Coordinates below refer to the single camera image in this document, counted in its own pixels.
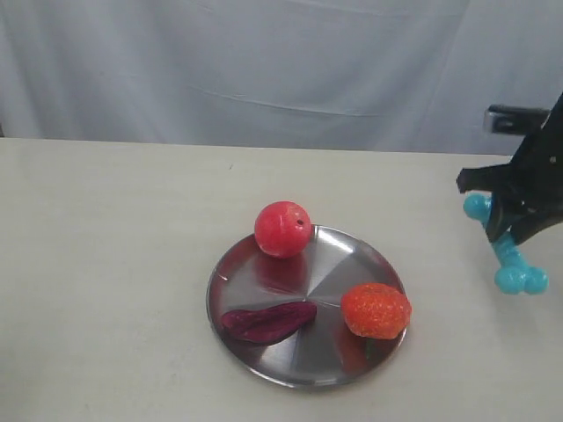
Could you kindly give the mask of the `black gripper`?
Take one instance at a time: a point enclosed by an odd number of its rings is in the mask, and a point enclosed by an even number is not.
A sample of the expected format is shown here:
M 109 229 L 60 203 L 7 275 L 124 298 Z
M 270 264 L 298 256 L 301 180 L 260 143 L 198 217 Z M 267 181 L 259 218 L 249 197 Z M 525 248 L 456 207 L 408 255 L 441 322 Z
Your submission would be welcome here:
M 491 201 L 486 236 L 492 244 L 510 234 L 522 244 L 562 223 L 562 99 L 549 109 L 544 124 L 527 135 L 508 164 L 463 168 L 457 175 L 460 193 L 499 193 Z

